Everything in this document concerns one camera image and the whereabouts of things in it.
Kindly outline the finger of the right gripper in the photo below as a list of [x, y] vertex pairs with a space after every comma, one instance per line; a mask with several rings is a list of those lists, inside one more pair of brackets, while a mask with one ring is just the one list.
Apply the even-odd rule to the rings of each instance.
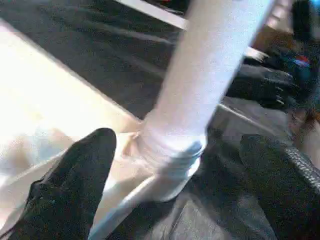
[[266, 67], [241, 67], [232, 81], [232, 97], [255, 101], [264, 108], [285, 110], [298, 86], [293, 77]]

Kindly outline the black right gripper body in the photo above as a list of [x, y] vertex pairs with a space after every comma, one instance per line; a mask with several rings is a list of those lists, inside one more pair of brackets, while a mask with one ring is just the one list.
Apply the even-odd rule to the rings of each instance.
[[289, 66], [294, 84], [297, 87], [312, 87], [316, 82], [317, 57], [313, 54], [293, 53]]

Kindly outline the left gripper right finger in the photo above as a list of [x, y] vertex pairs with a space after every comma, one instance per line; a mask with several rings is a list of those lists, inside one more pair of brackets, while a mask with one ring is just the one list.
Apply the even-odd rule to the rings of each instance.
[[240, 141], [240, 158], [279, 240], [320, 238], [320, 171], [293, 144], [259, 134]]

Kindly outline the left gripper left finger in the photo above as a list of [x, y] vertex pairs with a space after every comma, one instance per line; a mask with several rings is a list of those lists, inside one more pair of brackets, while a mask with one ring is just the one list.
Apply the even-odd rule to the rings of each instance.
[[2, 240], [86, 240], [117, 146], [115, 132], [98, 128], [75, 142], [29, 188], [22, 213]]

